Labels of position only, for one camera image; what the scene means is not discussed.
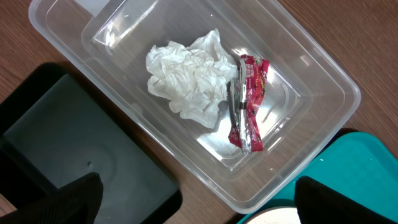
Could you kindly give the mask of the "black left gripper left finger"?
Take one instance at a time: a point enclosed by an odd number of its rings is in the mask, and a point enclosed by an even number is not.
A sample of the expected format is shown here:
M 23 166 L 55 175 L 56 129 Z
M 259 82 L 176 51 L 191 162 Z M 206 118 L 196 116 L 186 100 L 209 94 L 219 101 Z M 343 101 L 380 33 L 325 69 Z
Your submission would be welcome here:
M 1 217 L 2 224 L 93 224 L 103 198 L 96 172 L 80 177 L 56 192 Z

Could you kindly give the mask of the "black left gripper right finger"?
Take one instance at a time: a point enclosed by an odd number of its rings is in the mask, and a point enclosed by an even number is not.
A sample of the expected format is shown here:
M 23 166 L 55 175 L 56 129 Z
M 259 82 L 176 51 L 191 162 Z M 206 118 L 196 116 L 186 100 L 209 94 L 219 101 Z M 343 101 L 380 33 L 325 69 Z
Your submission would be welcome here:
M 294 202 L 302 224 L 395 224 L 308 176 L 296 181 Z

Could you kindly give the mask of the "large pink plate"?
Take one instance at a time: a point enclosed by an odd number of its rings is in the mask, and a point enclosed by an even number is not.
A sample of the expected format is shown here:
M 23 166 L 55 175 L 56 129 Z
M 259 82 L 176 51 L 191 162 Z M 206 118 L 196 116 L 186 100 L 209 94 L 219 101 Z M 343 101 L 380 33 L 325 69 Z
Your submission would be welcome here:
M 301 224 L 296 207 L 274 207 L 265 209 L 244 224 Z

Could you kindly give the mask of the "red snack wrapper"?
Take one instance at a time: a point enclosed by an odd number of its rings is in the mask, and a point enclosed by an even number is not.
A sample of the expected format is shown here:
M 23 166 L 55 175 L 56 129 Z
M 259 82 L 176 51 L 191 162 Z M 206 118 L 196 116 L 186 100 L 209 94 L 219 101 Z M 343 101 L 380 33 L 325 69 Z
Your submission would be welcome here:
M 242 55 L 238 76 L 231 81 L 232 127 L 228 139 L 243 154 L 263 150 L 256 116 L 265 96 L 268 68 L 268 60 Z

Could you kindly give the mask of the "white tissue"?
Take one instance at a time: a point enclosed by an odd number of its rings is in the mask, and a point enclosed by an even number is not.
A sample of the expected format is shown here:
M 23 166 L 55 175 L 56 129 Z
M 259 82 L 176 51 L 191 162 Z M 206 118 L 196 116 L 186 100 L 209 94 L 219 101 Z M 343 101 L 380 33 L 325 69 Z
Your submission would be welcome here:
M 218 29 L 188 47 L 170 41 L 146 55 L 148 92 L 169 100 L 173 113 L 214 128 L 218 105 L 228 99 L 227 84 L 238 76 L 234 58 L 221 45 Z

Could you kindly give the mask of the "teal plastic tray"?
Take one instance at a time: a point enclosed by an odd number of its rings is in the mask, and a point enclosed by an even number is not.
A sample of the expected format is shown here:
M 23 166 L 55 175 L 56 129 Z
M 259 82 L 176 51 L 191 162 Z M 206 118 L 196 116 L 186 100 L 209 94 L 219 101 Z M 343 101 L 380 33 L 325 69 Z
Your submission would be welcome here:
M 303 175 L 397 221 L 397 159 L 375 136 L 351 132 L 334 140 L 270 201 L 238 223 L 268 208 L 291 206 L 295 183 Z

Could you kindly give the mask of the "black tray bin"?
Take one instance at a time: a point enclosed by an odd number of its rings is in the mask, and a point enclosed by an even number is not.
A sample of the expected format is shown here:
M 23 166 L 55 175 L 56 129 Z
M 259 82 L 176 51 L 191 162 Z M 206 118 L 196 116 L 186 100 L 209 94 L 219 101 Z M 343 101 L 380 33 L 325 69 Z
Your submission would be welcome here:
M 163 223 L 178 182 L 58 64 L 43 63 L 1 103 L 1 195 L 20 210 L 91 172 L 103 198 L 94 223 Z

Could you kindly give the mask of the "clear plastic bin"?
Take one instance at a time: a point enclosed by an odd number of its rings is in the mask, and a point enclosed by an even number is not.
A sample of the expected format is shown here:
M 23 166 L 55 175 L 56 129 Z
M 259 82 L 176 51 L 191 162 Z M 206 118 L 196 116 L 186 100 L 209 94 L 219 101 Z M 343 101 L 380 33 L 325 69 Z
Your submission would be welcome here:
M 356 111 L 358 86 L 279 1 L 33 0 L 29 20 L 239 213 L 268 202 Z M 239 59 L 269 61 L 261 152 L 230 143 Z

